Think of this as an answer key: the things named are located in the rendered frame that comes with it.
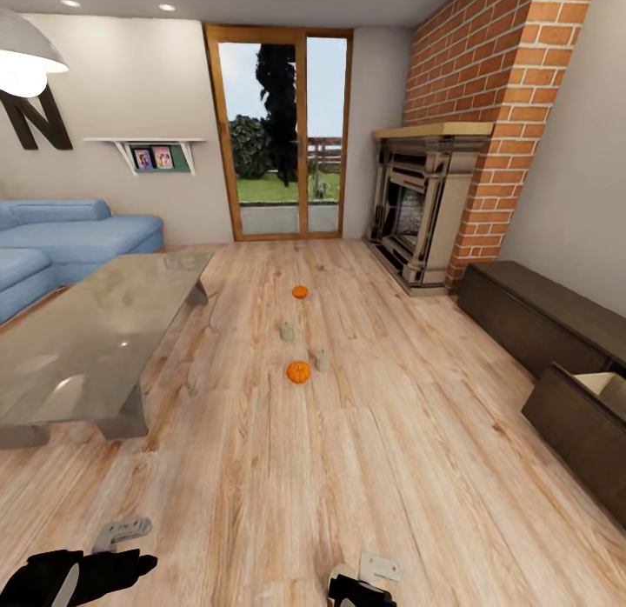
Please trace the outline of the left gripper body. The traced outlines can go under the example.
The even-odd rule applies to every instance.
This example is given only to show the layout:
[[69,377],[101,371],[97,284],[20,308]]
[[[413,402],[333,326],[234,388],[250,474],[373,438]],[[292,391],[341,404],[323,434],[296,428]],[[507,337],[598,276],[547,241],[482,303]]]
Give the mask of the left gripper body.
[[105,596],[107,592],[129,589],[137,577],[140,549],[114,553],[92,554],[97,561],[97,579],[87,597],[80,604]]

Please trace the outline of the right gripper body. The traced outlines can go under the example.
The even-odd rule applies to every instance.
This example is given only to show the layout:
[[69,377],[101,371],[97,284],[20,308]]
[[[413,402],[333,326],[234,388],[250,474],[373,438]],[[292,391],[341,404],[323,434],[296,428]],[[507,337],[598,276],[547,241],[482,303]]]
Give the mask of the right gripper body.
[[[336,596],[334,597],[334,607],[340,607],[342,601],[354,590],[356,589],[357,579],[353,579],[347,576],[338,575],[336,583]],[[383,591],[385,593],[385,601],[389,603],[393,603],[392,595],[387,591]]]

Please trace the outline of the pillar candle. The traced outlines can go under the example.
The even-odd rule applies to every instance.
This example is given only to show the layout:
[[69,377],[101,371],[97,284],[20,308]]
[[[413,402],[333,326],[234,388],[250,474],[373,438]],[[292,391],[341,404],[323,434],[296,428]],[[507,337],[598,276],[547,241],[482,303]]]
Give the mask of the pillar candle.
[[294,326],[291,322],[280,324],[280,337],[284,342],[289,342],[294,338]]
[[316,369],[322,373],[326,373],[330,370],[331,353],[329,350],[320,349],[315,355]]
[[331,599],[331,597],[329,597],[329,589],[330,589],[330,579],[331,578],[336,578],[338,575],[343,575],[343,576],[347,576],[350,578],[357,578],[357,574],[356,571],[347,564],[338,564],[336,566],[334,566],[331,569],[330,575],[328,577],[329,579],[329,583],[327,584],[327,603],[328,603],[328,607],[334,607],[334,602],[335,599]]

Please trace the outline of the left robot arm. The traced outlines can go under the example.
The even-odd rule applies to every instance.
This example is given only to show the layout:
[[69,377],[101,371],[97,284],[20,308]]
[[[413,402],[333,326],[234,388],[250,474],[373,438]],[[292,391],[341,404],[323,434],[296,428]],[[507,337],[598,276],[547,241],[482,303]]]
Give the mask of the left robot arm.
[[140,549],[117,552],[116,543],[148,536],[150,518],[110,522],[101,529],[92,555],[83,550],[54,550],[29,557],[13,573],[0,593],[0,607],[77,607],[129,589],[158,564],[158,558],[140,556]]

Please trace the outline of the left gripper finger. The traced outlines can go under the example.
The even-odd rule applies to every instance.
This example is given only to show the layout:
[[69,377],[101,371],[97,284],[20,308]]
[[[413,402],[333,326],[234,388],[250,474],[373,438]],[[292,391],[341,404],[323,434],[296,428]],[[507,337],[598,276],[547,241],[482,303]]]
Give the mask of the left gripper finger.
[[139,580],[139,577],[142,575],[146,575],[150,570],[153,570],[158,564],[158,558],[151,555],[144,555],[139,557],[139,564],[137,566],[137,577],[136,583]]

